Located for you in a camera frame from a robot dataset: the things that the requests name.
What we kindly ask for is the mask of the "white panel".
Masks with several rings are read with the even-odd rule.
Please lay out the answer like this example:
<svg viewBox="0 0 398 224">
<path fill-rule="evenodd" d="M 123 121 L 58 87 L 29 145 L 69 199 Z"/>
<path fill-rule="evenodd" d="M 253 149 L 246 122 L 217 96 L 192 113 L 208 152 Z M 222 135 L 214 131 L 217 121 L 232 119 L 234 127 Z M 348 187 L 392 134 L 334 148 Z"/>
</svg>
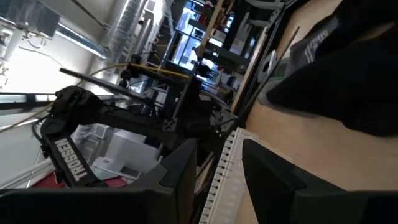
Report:
<svg viewBox="0 0 398 224">
<path fill-rule="evenodd" d="M 104 124 L 79 126 L 72 139 L 89 167 L 101 180 L 136 180 L 161 160 L 160 149 L 145 144 L 146 137 Z"/>
</svg>

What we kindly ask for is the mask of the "black knit work glove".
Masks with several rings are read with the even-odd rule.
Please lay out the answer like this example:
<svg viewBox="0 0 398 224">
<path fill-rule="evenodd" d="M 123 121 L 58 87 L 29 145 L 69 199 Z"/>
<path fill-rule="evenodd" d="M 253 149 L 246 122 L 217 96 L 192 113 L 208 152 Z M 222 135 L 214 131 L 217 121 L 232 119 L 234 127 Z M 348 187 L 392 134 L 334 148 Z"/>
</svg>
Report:
<svg viewBox="0 0 398 224">
<path fill-rule="evenodd" d="M 266 94 L 273 105 L 398 136 L 398 26 L 310 63 Z"/>
</svg>

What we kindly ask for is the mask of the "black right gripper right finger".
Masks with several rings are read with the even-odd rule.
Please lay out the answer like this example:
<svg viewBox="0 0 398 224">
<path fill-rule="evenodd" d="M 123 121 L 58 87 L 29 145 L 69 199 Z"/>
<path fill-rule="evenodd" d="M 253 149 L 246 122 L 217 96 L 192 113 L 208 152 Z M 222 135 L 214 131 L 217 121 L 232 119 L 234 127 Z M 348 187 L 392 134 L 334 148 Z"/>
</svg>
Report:
<svg viewBox="0 0 398 224">
<path fill-rule="evenodd" d="M 243 141 L 246 185 L 259 224 L 330 224 L 322 197 L 344 190 L 278 156 L 254 140 Z"/>
</svg>

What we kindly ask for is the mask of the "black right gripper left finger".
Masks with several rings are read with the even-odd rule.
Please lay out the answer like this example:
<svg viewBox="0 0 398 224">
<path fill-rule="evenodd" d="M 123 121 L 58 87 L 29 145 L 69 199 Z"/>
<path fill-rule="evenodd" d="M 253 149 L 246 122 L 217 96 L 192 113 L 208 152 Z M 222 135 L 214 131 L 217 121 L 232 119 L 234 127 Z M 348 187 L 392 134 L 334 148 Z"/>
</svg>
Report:
<svg viewBox="0 0 398 224">
<path fill-rule="evenodd" d="M 188 224 L 197 171 L 196 139 L 187 139 L 134 181 L 133 224 Z"/>
</svg>

